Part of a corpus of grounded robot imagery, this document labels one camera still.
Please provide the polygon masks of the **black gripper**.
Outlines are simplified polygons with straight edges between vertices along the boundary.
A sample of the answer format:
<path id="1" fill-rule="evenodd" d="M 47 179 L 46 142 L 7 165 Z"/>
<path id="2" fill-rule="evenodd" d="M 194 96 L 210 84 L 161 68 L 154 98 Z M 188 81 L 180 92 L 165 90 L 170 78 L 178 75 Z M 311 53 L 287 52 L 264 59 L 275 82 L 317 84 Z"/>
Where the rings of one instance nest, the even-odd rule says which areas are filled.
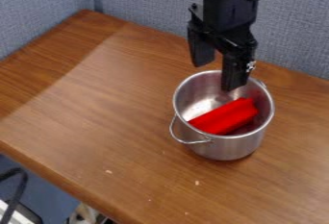
<path id="1" fill-rule="evenodd" d="M 256 68 L 257 40 L 250 26 L 259 0 L 204 0 L 189 8 L 188 44 L 193 65 L 201 67 L 222 53 L 221 89 L 232 91 L 248 84 Z"/>

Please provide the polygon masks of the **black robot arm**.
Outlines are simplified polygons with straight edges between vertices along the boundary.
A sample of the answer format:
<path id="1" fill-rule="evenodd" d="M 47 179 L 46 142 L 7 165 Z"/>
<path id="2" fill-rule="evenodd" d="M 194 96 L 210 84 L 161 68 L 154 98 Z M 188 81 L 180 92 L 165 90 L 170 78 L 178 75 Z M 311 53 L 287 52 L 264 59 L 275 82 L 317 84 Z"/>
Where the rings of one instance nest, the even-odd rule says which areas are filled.
<path id="1" fill-rule="evenodd" d="M 196 67 L 222 55 L 221 89 L 232 91 L 248 84 L 256 67 L 257 40 L 250 26 L 257 18 L 260 0 L 204 0 L 193 3 L 188 22 L 188 43 Z"/>

